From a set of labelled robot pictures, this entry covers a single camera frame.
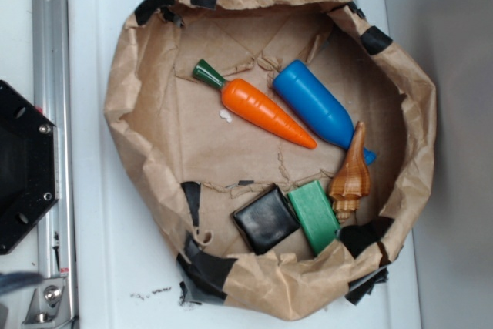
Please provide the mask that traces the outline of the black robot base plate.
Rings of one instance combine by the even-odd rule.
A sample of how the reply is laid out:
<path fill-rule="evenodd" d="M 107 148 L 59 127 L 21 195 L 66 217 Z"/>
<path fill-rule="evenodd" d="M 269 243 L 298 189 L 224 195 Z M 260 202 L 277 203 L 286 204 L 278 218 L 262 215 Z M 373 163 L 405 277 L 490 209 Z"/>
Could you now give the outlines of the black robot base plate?
<path fill-rule="evenodd" d="M 1 81 L 1 254 L 11 253 L 58 200 L 55 126 Z"/>

